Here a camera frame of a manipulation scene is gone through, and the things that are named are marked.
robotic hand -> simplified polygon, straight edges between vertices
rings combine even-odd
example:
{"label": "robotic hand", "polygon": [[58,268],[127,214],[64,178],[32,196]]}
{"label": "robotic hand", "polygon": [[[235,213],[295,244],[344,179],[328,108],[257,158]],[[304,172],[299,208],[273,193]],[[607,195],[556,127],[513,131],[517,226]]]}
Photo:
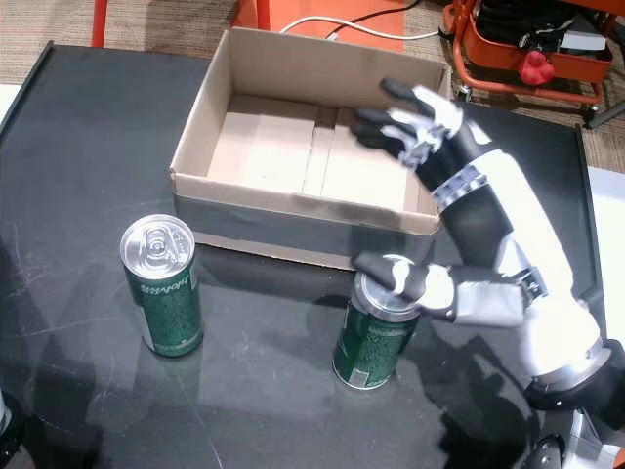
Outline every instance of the robotic hand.
{"label": "robotic hand", "polygon": [[540,202],[515,160],[453,103],[422,86],[385,79],[405,104],[360,109],[352,132],[384,149],[430,190],[464,266],[410,266],[372,253],[354,266],[410,300],[424,315],[459,324],[515,327],[525,391],[541,409],[584,408],[615,430],[625,423],[625,360],[603,341],[571,293],[573,274]]}

black table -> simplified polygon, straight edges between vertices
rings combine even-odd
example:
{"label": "black table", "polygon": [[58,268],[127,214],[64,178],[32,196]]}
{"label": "black table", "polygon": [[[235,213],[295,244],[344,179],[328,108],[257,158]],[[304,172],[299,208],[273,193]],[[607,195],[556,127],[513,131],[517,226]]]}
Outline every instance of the black table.
{"label": "black table", "polygon": [[[5,123],[0,386],[31,415],[42,467],[518,464],[542,417],[521,395],[514,332],[422,320],[396,378],[352,391],[330,370],[345,272],[199,246],[202,347],[167,360],[142,344],[118,242],[137,218],[174,213],[168,165],[206,65],[51,46]],[[576,291],[601,288],[575,131],[467,112],[521,150]],[[444,232],[432,252],[458,260]]]}

grasped can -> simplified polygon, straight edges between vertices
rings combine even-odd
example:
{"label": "grasped can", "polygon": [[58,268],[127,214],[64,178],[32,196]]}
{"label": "grasped can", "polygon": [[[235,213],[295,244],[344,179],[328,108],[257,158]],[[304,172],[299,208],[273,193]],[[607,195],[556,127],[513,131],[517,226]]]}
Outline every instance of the grasped can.
{"label": "grasped can", "polygon": [[[412,264],[397,254],[384,257]],[[418,319],[416,302],[404,300],[357,273],[332,362],[338,377],[357,389],[382,386],[395,371]]]}
{"label": "grasped can", "polygon": [[171,215],[148,215],[126,230],[119,250],[133,299],[143,312],[146,344],[166,357],[193,350],[203,333],[190,228]]}

open cardboard box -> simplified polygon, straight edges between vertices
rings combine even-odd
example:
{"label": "open cardboard box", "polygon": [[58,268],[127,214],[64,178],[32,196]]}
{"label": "open cardboard box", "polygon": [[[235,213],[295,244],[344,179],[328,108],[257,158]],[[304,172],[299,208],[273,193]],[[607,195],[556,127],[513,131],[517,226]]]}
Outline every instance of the open cardboard box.
{"label": "open cardboard box", "polygon": [[171,164],[196,241],[337,268],[364,249],[422,258],[438,227],[430,195],[349,133],[352,108],[397,105],[379,90],[383,77],[450,96],[446,64],[226,31]]}

can lid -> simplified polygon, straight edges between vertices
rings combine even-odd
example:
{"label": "can lid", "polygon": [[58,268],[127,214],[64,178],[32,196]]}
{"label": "can lid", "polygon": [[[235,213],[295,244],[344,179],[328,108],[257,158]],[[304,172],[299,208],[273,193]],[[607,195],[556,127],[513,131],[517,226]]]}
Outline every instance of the can lid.
{"label": "can lid", "polygon": [[138,277],[164,279],[182,271],[193,258],[191,229],[171,215],[148,215],[133,223],[119,244],[124,266]]}
{"label": "can lid", "polygon": [[[410,259],[399,254],[385,254],[383,257],[414,265]],[[394,294],[390,289],[363,273],[356,274],[355,292],[364,309],[381,320],[404,322],[419,316],[417,301],[408,301]]]}

